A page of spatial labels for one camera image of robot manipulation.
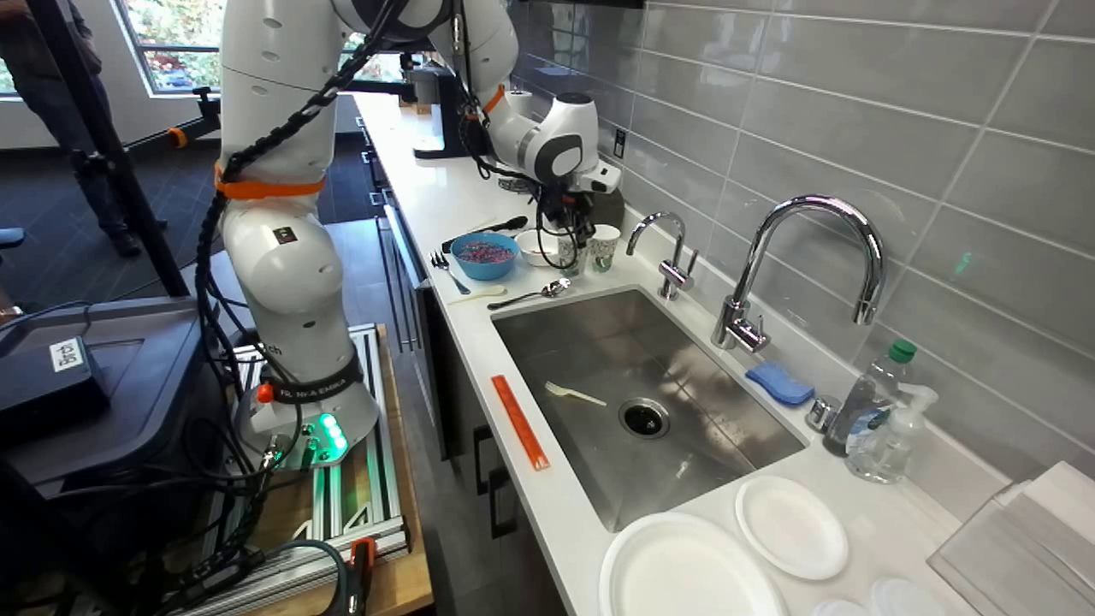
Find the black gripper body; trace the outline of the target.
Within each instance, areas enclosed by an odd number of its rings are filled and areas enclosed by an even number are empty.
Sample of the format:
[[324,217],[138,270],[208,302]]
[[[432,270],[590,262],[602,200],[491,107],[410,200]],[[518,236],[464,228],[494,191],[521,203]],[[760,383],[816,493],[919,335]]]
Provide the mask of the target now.
[[535,218],[540,232],[576,239],[578,247],[596,232],[590,191],[545,188]]

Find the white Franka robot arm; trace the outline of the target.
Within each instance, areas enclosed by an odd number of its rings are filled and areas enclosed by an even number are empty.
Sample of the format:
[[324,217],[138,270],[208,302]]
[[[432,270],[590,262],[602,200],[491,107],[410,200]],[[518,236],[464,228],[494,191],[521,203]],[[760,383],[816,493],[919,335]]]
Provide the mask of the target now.
[[360,70],[344,49],[348,32],[371,51],[426,40],[464,64],[491,152],[535,185],[619,185],[592,99],[561,96],[540,120],[513,103],[521,40],[502,0],[227,0],[217,227],[266,354],[251,429],[296,461],[337,461],[381,422],[344,313],[344,257],[319,221],[332,103]]

